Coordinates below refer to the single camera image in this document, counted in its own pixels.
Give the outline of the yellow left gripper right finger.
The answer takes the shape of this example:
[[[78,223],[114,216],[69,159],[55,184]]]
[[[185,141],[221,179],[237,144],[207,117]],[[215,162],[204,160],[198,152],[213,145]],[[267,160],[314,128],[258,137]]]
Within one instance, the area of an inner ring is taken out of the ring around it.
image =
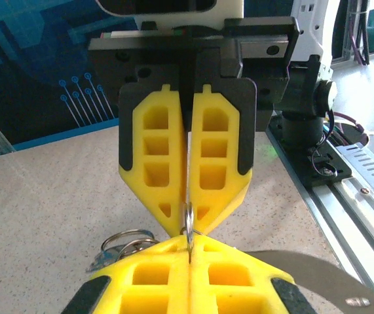
[[[193,243],[189,314],[317,314],[287,272],[205,235]]]

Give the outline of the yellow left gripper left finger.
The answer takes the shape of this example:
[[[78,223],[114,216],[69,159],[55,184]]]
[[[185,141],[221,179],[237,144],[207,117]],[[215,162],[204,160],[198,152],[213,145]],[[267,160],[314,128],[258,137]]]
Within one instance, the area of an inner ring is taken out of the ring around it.
[[[190,314],[187,238],[154,244],[93,274],[62,314]]]

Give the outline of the silver keyring with chain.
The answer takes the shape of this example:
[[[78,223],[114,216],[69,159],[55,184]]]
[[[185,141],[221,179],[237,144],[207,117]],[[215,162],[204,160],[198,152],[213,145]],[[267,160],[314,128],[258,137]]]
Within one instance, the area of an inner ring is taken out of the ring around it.
[[[193,206],[191,203],[188,203],[185,206],[184,210],[184,227],[181,228],[180,234],[185,234],[187,240],[187,252],[188,252],[188,261],[191,263],[194,247],[194,234],[201,235],[202,233],[194,229],[194,212]],[[107,248],[107,246],[123,237],[129,236],[140,236],[136,239],[133,239],[125,244],[115,245],[113,247]],[[108,237],[100,247],[100,252],[94,257],[94,260],[86,268],[86,273],[94,273],[99,271],[107,266],[110,266],[123,258],[129,257],[133,254],[139,253],[148,249],[149,247],[159,244],[155,238],[155,235],[146,229],[131,229],[123,232],[119,232]]]

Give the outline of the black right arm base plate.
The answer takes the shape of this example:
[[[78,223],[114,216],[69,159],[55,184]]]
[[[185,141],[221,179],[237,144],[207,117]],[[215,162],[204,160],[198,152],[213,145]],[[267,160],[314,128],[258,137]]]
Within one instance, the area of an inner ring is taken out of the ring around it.
[[[304,187],[340,182],[352,170],[331,144],[322,119],[284,112],[271,118],[267,130]]]

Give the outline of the grey curved metal bracket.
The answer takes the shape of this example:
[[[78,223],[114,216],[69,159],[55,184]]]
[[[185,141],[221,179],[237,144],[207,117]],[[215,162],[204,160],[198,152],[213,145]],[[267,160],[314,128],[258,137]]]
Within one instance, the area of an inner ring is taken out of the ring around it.
[[[374,290],[334,264],[294,251],[248,251],[248,255],[290,274],[343,314],[374,314]]]

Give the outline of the aluminium mounting rail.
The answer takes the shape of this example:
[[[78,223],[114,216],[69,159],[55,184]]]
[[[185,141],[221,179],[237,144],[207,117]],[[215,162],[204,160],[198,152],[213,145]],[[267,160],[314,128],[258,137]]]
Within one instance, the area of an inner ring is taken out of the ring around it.
[[[374,193],[355,178],[299,193],[340,267],[374,290]]]

